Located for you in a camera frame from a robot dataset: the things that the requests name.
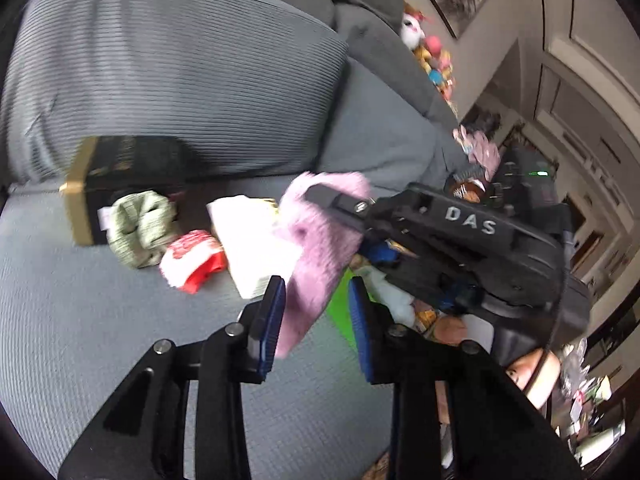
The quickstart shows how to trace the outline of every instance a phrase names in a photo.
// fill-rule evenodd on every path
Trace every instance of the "couch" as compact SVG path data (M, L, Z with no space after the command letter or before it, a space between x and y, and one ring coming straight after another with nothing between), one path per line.
M73 245L57 190L79 139L188 143L212 180L190 190L185 229L208 227L210 200L279 198L307 170L361 171L375 196L442 188L467 162L456 118L398 37L402 5L29 0L0 107L0 402L52 475L153 341L206 338L244 305L226 273L188 296L108 247ZM366 384L327 316L242 395L254 478L358 478L388 446L391 390Z

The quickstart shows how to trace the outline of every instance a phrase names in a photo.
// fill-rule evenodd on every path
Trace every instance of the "metal screw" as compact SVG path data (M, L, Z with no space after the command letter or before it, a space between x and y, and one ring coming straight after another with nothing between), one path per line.
M409 332L409 329L407 327L405 327L404 325L395 324L395 325L391 325L389 328L387 328L386 332L391 337L404 337L406 335L406 333Z
M475 341L471 341L470 339L464 340L460 343L460 348L465 354L475 355L480 351L480 345Z
M244 332L244 326L241 323L229 323L225 326L225 333L228 336L236 337L242 335L242 332Z
M171 350L172 343L168 339L160 339L154 343L154 352L156 354L165 354Z

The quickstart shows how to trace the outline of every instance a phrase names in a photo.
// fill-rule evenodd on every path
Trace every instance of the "white lettering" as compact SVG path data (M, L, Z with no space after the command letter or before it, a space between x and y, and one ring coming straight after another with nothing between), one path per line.
M476 215L469 215L463 225L470 225L471 227L473 227L473 229L478 229L478 224L476 223Z
M458 218L460 218L460 209L451 206L449 209L447 209L447 215L445 216L445 218L447 220L456 221Z
M482 232L486 235L495 235L495 222L493 220L485 220L482 222L484 229Z

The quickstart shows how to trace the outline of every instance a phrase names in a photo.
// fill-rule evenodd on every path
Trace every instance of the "pink fluffy fabric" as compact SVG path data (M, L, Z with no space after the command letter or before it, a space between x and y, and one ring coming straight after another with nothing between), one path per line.
M302 247L302 256L287 283L277 358L286 357L324 312L362 240L359 232L341 225L304 199L306 190L315 184L325 184L357 198L370 196L369 183L360 173L303 173L284 193L276 233Z

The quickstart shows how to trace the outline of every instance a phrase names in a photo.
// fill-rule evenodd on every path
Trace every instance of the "black and gold box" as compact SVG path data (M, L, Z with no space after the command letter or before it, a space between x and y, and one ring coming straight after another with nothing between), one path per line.
M110 207L125 195L180 195L192 158L175 137L85 137L60 187L76 244L106 244Z

